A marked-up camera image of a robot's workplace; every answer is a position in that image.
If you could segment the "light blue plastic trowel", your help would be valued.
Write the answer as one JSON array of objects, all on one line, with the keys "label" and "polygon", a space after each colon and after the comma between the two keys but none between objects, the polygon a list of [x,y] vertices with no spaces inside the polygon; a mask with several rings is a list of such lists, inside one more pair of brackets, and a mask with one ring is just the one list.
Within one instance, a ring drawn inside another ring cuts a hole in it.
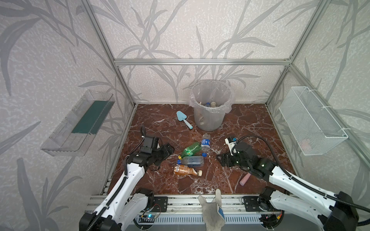
[{"label": "light blue plastic trowel", "polygon": [[183,112],[181,112],[181,111],[177,111],[176,112],[176,115],[177,115],[177,119],[179,120],[179,121],[183,121],[185,124],[186,124],[186,126],[190,129],[190,130],[192,130],[193,129],[193,126],[187,121],[187,115],[185,115]]}]

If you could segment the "clear plastic bin liner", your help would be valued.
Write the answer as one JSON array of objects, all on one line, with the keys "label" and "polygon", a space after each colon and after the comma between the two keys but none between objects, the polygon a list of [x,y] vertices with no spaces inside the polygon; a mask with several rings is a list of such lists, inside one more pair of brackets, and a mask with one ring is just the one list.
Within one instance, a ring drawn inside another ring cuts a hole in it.
[{"label": "clear plastic bin liner", "polygon": [[[227,114],[231,111],[235,100],[234,90],[226,83],[217,80],[201,80],[191,88],[188,104],[194,109]],[[216,102],[217,107],[206,107],[207,102]]]}]

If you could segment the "clear acrylic wall shelf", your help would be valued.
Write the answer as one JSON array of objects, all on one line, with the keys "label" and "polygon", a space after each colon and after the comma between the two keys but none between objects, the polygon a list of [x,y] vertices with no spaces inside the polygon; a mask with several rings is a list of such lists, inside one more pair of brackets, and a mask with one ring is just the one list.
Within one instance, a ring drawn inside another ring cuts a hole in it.
[{"label": "clear acrylic wall shelf", "polygon": [[87,90],[41,150],[53,157],[82,157],[114,106],[112,93]]}]

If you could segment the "clear water bottle blue cap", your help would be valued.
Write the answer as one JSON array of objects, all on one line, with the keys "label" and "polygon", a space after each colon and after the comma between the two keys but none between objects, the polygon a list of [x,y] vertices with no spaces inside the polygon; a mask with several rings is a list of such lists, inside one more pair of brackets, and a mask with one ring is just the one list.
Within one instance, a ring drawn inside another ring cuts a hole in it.
[{"label": "clear water bottle blue cap", "polygon": [[190,156],[184,157],[177,160],[178,165],[186,165],[188,167],[202,167],[204,166],[204,157],[203,156]]}]

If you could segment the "green circuit board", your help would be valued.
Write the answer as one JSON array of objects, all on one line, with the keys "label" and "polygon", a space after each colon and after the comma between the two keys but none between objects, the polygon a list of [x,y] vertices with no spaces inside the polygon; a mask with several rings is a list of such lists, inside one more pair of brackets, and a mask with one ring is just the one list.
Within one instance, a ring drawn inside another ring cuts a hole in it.
[{"label": "green circuit board", "polygon": [[137,222],[138,223],[154,223],[160,216],[160,213],[150,213],[150,214],[144,214],[144,215],[139,215]]}]

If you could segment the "grey mesh waste bin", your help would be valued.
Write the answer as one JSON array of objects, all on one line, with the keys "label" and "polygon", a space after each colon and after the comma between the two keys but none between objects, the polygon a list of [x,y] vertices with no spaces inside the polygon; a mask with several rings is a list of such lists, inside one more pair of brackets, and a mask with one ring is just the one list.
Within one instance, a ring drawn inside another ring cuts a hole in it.
[{"label": "grey mesh waste bin", "polygon": [[225,113],[210,113],[204,109],[194,109],[196,125],[203,131],[215,131],[223,123]]}]

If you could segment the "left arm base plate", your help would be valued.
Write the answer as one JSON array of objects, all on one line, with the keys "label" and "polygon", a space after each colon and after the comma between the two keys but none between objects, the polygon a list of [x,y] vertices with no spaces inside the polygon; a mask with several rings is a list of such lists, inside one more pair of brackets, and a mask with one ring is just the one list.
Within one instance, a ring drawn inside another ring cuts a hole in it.
[{"label": "left arm base plate", "polygon": [[136,192],[144,194],[147,197],[147,204],[143,211],[158,213],[167,211],[169,199],[167,196],[155,196],[152,190],[144,188],[141,188]]}]

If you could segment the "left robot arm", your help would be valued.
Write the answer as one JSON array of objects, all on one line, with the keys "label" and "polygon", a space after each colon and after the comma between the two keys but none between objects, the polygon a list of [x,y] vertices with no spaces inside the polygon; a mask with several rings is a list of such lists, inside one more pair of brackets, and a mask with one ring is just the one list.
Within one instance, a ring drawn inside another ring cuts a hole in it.
[{"label": "left robot arm", "polygon": [[174,147],[161,138],[142,135],[142,141],[126,156],[124,172],[104,201],[93,213],[85,213],[79,222],[80,231],[124,231],[142,212],[154,207],[154,194],[149,189],[131,193],[147,170],[159,167],[174,154]]}]

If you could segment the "white knitted work glove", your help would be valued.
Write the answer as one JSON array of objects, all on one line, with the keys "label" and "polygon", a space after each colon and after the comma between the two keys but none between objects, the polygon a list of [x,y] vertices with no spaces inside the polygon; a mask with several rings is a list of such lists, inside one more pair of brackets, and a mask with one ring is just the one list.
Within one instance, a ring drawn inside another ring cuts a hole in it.
[{"label": "white knitted work glove", "polygon": [[225,225],[225,216],[222,209],[221,190],[216,189],[215,198],[208,203],[205,198],[200,195],[198,197],[199,203],[202,206],[203,221],[206,225],[207,231],[221,231]]}]

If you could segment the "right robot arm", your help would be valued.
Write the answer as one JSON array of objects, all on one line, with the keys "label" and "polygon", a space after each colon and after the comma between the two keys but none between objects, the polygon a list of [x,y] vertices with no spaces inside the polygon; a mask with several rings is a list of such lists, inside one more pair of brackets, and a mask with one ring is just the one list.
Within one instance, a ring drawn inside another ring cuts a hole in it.
[{"label": "right robot arm", "polygon": [[245,142],[232,142],[229,153],[216,158],[223,167],[239,167],[258,179],[287,191],[282,193],[266,187],[258,196],[257,205],[263,211],[285,211],[317,224],[325,231],[354,231],[370,224],[359,221],[358,210],[369,208],[357,205],[344,192],[321,189],[282,168],[276,161],[259,157]]}]

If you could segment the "green Sprite bottle centre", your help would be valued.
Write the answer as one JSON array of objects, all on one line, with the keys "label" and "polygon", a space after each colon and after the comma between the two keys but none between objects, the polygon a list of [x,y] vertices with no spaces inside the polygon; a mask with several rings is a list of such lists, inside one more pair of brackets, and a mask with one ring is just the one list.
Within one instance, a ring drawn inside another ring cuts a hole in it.
[{"label": "green Sprite bottle centre", "polygon": [[201,144],[199,142],[195,142],[189,147],[185,148],[183,152],[181,153],[181,155],[178,156],[178,159],[182,160],[183,158],[193,156],[200,151],[201,151]]}]

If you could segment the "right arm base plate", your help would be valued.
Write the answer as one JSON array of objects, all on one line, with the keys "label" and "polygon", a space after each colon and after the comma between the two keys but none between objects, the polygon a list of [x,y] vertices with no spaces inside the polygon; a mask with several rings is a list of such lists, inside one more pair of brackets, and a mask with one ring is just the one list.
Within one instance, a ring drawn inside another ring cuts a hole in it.
[{"label": "right arm base plate", "polygon": [[246,212],[273,212],[270,202],[260,196],[244,196],[241,199]]}]

